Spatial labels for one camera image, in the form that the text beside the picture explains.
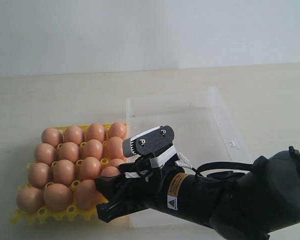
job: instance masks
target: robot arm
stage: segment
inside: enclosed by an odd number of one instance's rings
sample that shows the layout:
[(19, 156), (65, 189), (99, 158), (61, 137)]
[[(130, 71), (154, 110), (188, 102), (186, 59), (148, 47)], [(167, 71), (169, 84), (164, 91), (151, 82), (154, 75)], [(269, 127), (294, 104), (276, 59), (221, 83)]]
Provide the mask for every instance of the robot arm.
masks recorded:
[[(267, 240), (269, 233), (300, 223), (300, 152), (293, 147), (253, 164), (212, 162), (195, 169), (177, 154), (173, 140), (171, 127), (158, 126), (123, 142), (126, 157), (140, 157), (121, 164), (118, 176), (95, 179), (109, 200), (96, 206), (100, 220), (150, 208), (212, 228), (227, 240)], [(201, 175), (216, 169), (229, 170)]]

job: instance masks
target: white table surface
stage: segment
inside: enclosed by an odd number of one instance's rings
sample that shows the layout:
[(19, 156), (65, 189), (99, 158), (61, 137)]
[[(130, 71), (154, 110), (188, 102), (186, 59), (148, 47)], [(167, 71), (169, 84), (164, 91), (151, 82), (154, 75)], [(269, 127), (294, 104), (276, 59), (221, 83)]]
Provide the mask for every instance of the white table surface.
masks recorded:
[[(108, 225), (94, 219), (13, 226), (8, 220), (44, 128), (125, 121), (127, 97), (209, 86), (219, 88), (253, 158), (289, 145), (300, 149), (300, 63), (0, 78), (0, 239), (220, 240), (192, 223), (133, 229), (128, 218)], [(300, 240), (300, 224), (271, 239)]]

